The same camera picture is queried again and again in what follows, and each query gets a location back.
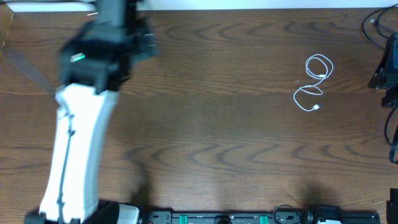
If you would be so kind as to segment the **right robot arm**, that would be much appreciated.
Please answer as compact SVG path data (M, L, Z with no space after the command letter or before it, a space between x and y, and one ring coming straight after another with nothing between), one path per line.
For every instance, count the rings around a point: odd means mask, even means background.
M382 60L368 84L369 88L386 90L381 106L391 108L384 127L384 137L390 145L389 162L397 165L397 129L390 141L387 136L389 120L397 112L397 33L392 34L387 42Z

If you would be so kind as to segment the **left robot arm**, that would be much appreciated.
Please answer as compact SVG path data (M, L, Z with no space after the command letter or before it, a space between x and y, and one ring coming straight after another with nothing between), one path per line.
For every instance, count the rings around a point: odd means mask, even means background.
M98 174L109 119L135 62L156 54L154 33L135 0L98 1L59 54L57 127L49 181L26 223L141 223L140 209L100 200Z

